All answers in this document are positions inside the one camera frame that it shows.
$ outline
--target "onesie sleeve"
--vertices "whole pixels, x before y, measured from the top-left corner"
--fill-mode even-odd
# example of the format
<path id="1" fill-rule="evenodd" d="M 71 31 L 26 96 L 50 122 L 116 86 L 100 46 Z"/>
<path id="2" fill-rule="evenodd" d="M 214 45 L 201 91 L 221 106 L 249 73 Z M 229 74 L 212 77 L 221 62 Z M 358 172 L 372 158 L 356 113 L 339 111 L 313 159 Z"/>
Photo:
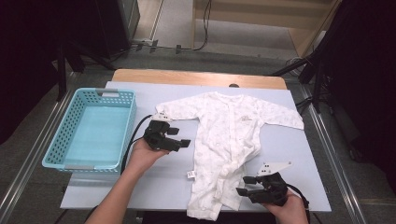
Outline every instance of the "onesie sleeve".
<path id="1" fill-rule="evenodd" d="M 205 94 L 164 102 L 156 106 L 157 112 L 165 113 L 170 119 L 196 119 L 205 106 Z"/>
<path id="2" fill-rule="evenodd" d="M 293 109 L 259 100 L 259 114 L 264 123 L 303 129 L 303 118 Z"/>

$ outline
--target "wooden cabinet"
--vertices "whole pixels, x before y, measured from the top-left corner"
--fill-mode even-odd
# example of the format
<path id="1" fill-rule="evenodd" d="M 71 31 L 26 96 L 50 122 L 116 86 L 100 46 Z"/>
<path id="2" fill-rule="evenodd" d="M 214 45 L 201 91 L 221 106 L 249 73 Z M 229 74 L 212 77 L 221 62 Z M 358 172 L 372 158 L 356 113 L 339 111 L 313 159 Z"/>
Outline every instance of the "wooden cabinet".
<path id="1" fill-rule="evenodd" d="M 341 0 L 213 0 L 210 20 L 288 27 L 300 57 L 332 21 Z M 203 18 L 207 0 L 194 0 L 195 18 Z"/>

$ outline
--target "tripod leg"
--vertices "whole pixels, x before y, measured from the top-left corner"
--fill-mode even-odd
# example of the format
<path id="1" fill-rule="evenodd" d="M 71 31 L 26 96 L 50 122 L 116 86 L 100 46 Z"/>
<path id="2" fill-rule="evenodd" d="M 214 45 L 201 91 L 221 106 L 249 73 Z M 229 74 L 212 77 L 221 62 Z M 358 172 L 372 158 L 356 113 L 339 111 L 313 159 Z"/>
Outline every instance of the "tripod leg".
<path id="1" fill-rule="evenodd" d="M 323 81 L 323 62 L 319 62 L 318 69 L 315 75 L 315 86 L 314 86 L 314 93 L 312 96 L 312 105 L 317 110 L 317 113 L 320 114 L 319 109 L 319 101 L 320 101 L 320 89 L 321 84 Z"/>
<path id="2" fill-rule="evenodd" d="M 64 46 L 63 44 L 60 44 L 58 49 L 57 49 L 57 63 L 58 63 L 58 98 L 56 101 L 61 101 L 64 95 L 66 94 L 67 88 L 66 88 L 66 61 L 64 59 Z"/>

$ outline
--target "basket handle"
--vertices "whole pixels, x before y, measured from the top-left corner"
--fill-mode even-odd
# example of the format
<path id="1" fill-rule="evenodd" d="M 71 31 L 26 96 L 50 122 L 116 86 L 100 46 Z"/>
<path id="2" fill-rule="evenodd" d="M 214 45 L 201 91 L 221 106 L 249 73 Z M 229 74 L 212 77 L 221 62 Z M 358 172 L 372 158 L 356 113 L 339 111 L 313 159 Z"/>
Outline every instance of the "basket handle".
<path id="1" fill-rule="evenodd" d="M 95 166 L 93 165 L 65 165 L 64 166 L 65 170 L 86 170 L 86 171 L 91 171 L 95 169 Z"/>
<path id="2" fill-rule="evenodd" d="M 119 90 L 117 89 L 95 88 L 95 91 L 99 96 L 103 96 L 104 93 L 110 93 L 107 97 L 119 97 Z"/>

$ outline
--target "gray carpet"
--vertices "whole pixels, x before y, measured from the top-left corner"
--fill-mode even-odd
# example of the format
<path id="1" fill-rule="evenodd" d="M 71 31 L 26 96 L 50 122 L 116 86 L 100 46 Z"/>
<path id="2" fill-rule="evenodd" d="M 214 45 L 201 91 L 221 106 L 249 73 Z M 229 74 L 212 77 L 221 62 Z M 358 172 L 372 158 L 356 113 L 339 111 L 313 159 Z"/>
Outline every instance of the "gray carpet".
<path id="1" fill-rule="evenodd" d="M 79 75 L 77 87 L 104 87 L 112 77 L 113 71 L 106 70 L 101 65 L 89 64 L 85 72 Z M 136 52 L 131 50 L 122 54 L 115 62 L 118 68 L 151 68 L 187 71 L 206 71 L 233 74 L 264 75 L 275 72 L 284 67 L 280 60 L 204 53 L 199 51 L 183 51 L 176 54 L 171 49 L 156 49 L 149 53 L 143 48 Z M 288 88 L 291 90 L 295 102 L 304 98 L 297 79 L 285 75 Z M 51 109 L 55 104 L 57 88 L 54 87 L 43 97 L 34 110 L 25 118 L 17 131 L 0 146 L 0 193 L 3 195 L 7 186 L 18 173 L 32 145 L 35 143 L 44 126 Z M 345 172 L 355 190 L 368 223 L 394 223 L 396 219 L 395 203 L 373 203 L 371 199 L 392 199 L 395 195 L 389 188 L 384 174 L 371 163 L 357 163 L 349 158 L 347 143 L 337 123 L 329 113 L 329 107 L 320 105 L 322 116 L 330 132 L 332 142 L 337 150 Z M 317 214 L 323 223 L 352 223 L 340 189 L 334 178 L 323 146 L 318 138 L 318 132 L 313 120 L 306 110 L 303 113 L 305 133 L 311 146 L 319 169 L 323 184 L 328 191 L 332 207 L 331 213 Z M 63 212 L 59 208 L 63 191 L 67 186 L 70 174 L 60 173 L 43 168 L 39 163 L 21 195 L 8 223 L 54 223 Z M 88 211 L 68 211 L 60 223 L 81 223 Z M 133 223 L 128 217 L 133 215 L 129 211 L 126 221 Z M 311 216 L 312 223 L 319 223 Z"/>

